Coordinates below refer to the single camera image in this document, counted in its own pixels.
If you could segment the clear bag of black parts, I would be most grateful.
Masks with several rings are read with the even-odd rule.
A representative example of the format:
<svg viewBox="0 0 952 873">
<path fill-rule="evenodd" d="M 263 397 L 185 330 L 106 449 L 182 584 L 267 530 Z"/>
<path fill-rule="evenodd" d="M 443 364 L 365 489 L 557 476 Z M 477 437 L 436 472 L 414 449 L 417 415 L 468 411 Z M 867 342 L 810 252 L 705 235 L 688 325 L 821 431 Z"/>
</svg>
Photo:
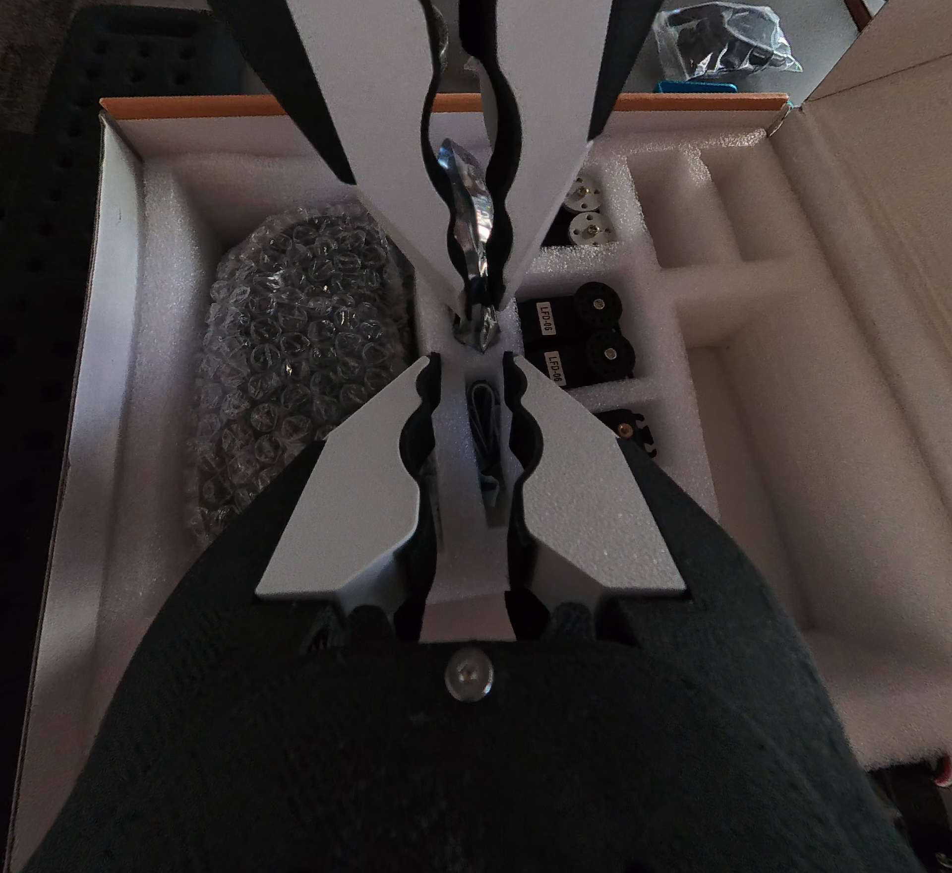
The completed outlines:
<svg viewBox="0 0 952 873">
<path fill-rule="evenodd" d="M 664 77 L 672 81 L 732 81 L 768 70 L 803 70 L 768 6 L 708 1 L 662 10 L 651 34 Z"/>
</svg>

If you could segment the white cardboard kit box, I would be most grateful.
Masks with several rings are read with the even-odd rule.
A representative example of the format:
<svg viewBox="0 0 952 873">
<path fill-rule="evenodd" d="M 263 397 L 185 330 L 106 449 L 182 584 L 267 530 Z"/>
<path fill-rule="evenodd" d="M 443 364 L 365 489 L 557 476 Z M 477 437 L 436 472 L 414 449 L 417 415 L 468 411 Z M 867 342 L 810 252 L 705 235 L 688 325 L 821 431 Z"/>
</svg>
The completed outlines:
<svg viewBox="0 0 952 873">
<path fill-rule="evenodd" d="M 429 121 L 482 165 L 494 119 L 441 92 Z M 950 0 L 889 0 L 802 105 L 775 95 L 619 94 L 621 125 L 762 129 L 821 215 L 860 212 L 839 263 L 884 369 L 950 383 Z M 541 639 L 400 641 L 375 607 L 259 599 L 323 448 L 310 443 L 207 547 L 186 527 L 185 459 L 139 429 L 142 166 L 157 153 L 316 154 L 277 98 L 118 100 L 102 151 L 88 290 L 34 655 L 10 860 L 24 871 L 921 871 L 851 747 L 805 635 L 718 518 L 637 445 L 625 456 L 687 585 L 597 628 L 563 609 Z M 502 399 L 526 351 L 519 285 L 485 354 L 406 258 Z M 530 266 L 544 250 L 542 246 Z M 583 249 L 606 248 L 585 247 Z M 466 404 L 468 384 L 461 390 Z M 439 406 L 434 410 L 432 421 Z M 426 481 L 439 555 L 435 449 Z M 505 527 L 507 542 L 508 519 Z M 506 544 L 507 579 L 507 544 Z"/>
</svg>

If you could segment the silver round parts in tray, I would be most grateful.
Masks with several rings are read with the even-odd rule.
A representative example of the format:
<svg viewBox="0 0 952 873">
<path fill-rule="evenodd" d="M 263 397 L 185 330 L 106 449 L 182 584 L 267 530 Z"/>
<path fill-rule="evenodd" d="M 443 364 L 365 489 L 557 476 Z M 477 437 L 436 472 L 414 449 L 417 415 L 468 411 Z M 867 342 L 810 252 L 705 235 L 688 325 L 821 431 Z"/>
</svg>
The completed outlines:
<svg viewBox="0 0 952 873">
<path fill-rule="evenodd" d="M 615 214 L 616 204 L 601 179 L 585 172 L 578 173 L 569 184 L 563 201 L 564 208 L 574 214 L 601 214 L 609 217 Z"/>
</svg>

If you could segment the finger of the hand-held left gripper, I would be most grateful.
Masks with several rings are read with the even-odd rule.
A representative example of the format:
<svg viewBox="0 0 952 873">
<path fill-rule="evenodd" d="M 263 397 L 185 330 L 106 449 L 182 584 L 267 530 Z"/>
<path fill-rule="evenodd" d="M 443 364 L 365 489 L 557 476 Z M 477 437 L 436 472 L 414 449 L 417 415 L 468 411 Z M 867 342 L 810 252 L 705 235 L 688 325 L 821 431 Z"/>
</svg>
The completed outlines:
<svg viewBox="0 0 952 873">
<path fill-rule="evenodd" d="M 456 204 L 429 121 L 440 81 L 431 0 L 285 0 L 363 202 L 464 316 Z"/>
<path fill-rule="evenodd" d="M 489 294 L 503 310 L 587 153 L 613 0 L 461 0 L 464 45 L 494 119 Z"/>
</svg>

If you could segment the black servo with silver horn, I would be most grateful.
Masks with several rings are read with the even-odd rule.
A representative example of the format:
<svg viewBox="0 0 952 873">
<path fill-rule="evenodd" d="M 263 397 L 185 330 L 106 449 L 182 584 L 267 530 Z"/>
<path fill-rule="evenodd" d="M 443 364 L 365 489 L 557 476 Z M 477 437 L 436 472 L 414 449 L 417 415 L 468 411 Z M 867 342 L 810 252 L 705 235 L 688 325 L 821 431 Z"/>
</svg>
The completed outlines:
<svg viewBox="0 0 952 873">
<path fill-rule="evenodd" d="M 544 248 L 585 248 L 610 245 L 617 240 L 611 220 L 600 212 L 561 209 L 542 242 Z"/>
</svg>

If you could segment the bubble wrap package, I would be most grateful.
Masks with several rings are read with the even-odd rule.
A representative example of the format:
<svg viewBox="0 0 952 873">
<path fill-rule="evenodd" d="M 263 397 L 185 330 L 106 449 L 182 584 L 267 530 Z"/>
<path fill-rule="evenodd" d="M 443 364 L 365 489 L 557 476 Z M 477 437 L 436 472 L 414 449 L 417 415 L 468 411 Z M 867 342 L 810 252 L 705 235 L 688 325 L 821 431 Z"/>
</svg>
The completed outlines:
<svg viewBox="0 0 952 873">
<path fill-rule="evenodd" d="M 358 200 L 271 216 L 225 253 L 185 445 L 199 548 L 415 361 L 411 292 L 408 261 Z"/>
</svg>

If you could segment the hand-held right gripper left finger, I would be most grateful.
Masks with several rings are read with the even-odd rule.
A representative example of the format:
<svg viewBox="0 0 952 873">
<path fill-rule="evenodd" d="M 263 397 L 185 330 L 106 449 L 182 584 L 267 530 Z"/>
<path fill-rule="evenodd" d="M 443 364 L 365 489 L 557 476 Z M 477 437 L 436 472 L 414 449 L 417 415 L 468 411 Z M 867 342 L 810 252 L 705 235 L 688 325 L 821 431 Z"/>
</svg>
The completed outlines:
<svg viewBox="0 0 952 873">
<path fill-rule="evenodd" d="M 264 601 L 372 606 L 419 641 L 437 539 L 426 468 L 442 361 L 418 359 L 323 444 L 259 581 Z"/>
</svg>

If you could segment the small clear plastic bag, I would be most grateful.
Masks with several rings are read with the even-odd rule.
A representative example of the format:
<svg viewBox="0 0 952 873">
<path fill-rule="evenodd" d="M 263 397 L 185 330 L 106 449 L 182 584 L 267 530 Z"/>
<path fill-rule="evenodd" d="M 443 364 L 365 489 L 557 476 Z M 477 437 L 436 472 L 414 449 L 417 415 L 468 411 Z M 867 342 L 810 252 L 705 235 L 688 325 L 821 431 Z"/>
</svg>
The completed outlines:
<svg viewBox="0 0 952 873">
<path fill-rule="evenodd" d="M 440 144 L 437 161 L 446 173 L 454 200 L 453 240 L 461 258 L 463 299 L 454 319 L 455 339 L 485 354 L 499 334 L 497 308 L 491 301 L 488 244 L 494 204 L 478 159 L 457 141 Z"/>
</svg>

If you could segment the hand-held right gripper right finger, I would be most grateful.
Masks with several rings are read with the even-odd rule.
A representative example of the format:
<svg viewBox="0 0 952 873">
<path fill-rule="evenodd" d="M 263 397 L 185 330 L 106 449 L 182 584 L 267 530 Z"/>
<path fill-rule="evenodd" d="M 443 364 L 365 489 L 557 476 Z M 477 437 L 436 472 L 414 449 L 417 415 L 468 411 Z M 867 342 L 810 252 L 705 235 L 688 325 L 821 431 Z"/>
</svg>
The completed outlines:
<svg viewBox="0 0 952 873">
<path fill-rule="evenodd" d="M 619 601 L 684 597 L 620 440 L 526 358 L 506 352 L 503 371 L 508 447 L 520 467 L 506 542 L 515 638 L 541 639 L 563 609 L 597 628 Z"/>
</svg>

